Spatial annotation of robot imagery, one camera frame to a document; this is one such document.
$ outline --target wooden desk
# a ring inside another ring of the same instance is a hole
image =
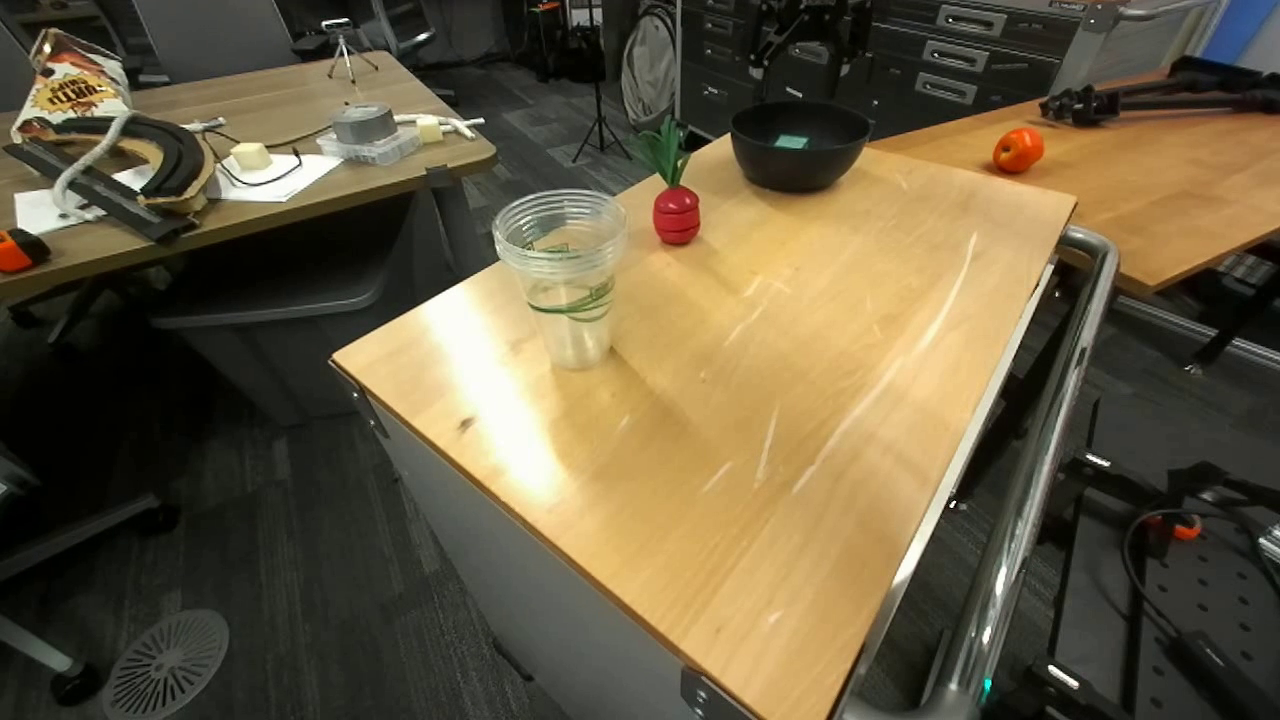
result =
[[[1021,183],[1079,196],[1075,220],[1118,248],[1132,292],[1164,292],[1280,228],[1280,122],[1263,111],[1126,111],[1071,126],[1015,104],[880,147],[984,173],[1015,122],[1035,122],[1048,147]]]
[[[423,89],[403,62],[397,62],[385,51],[371,51],[379,70],[358,68],[358,92],[368,99],[379,99],[397,111],[435,111],[451,116],[451,107]],[[171,89],[149,89],[136,92],[136,111],[159,116],[159,121],[206,121],[223,116],[229,131],[238,139],[288,139],[288,135],[314,135],[343,104],[347,84],[329,81],[329,61],[314,62],[288,62],[267,70],[242,70],[242,76],[217,76],[195,84],[171,84]],[[0,276],[0,301],[23,301],[41,295],[47,286],[91,280],[103,273],[150,264],[163,256],[195,253],[206,243],[254,236],[265,228],[295,223],[324,210],[343,210],[358,204],[377,204],[388,196],[412,192],[426,168],[441,173],[468,173],[494,157],[494,147],[483,135],[470,139],[442,139],[431,143],[400,164],[363,164],[363,168],[336,168],[307,192],[299,192],[288,204],[217,204],[204,223],[176,243],[159,248],[150,241],[138,241],[125,233],[110,220],[80,223],[45,236],[51,243],[51,258],[23,276]],[[21,188],[47,188],[41,175],[32,175],[13,157],[0,157],[0,223],[13,228],[13,192]]]
[[[552,370],[487,269],[336,350],[494,638],[577,715],[686,715],[678,669],[827,715],[913,577],[1071,196],[866,147],[746,188],[722,139],[690,248],[621,196],[614,350]]]

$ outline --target glass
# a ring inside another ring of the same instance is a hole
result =
[[[613,196],[552,188],[493,220],[494,256],[523,280],[556,366],[596,366],[613,347],[613,276],[627,223]]]

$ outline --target metal frame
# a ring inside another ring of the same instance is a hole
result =
[[[836,720],[886,720],[886,715],[913,715],[913,720],[957,720],[957,715],[981,715],[984,702],[984,684],[995,672],[995,660],[1003,651],[1003,636],[1010,623],[1015,609],[1015,584],[1021,567],[1035,545],[1040,514],[1044,514],[1044,494],[1060,464],[1060,438],[1071,419],[1071,404],[1082,388],[1090,340],[1104,322],[1113,285],[1118,256],[1115,248],[1088,233],[1088,228],[1067,228],[1060,241],[1060,258],[1067,264],[1075,256],[1088,256],[1088,280],[1079,286],[1079,301],[1071,315],[1063,315],[1063,344],[1051,357],[1051,370],[1044,384],[1044,397],[1030,406],[1029,438],[1015,456],[1010,487],[1003,494],[1003,509],[995,514],[991,540],[974,565],[974,578],[965,597],[965,609],[957,617],[957,630],[944,638],[930,662],[930,678],[919,694],[914,706],[908,711],[885,711],[873,706],[866,698],[857,694],[857,678],[845,691],[840,706],[830,711]],[[875,662],[875,651],[865,651],[857,660],[853,675],[865,675]]]

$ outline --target floor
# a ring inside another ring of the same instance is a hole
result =
[[[593,89],[513,62],[431,70],[464,116],[483,116],[501,164],[468,183],[474,220],[533,188],[627,188],[645,175],[621,147],[582,147]],[[1280,375],[1224,357],[1203,378],[1180,370],[1186,340],[1113,315],[1082,406],[1101,404],[1090,453],[1161,479],[1186,459],[1280,485]],[[229,617],[233,651],[187,720],[556,720],[487,642],[449,558],[417,537],[400,485],[354,417],[271,427],[182,344],[131,307],[101,307],[65,347],[0,322],[0,434],[47,479],[4,514],[0,545],[87,514],[136,493],[182,509],[166,537],[117,531],[0,588],[0,611],[101,662],[181,609]],[[866,694],[902,702],[981,553],[971,513],[951,513],[900,609]],[[1051,630],[1060,546],[1029,565],[1010,656]],[[4,720],[87,720],[54,706],[47,672],[0,651]]]

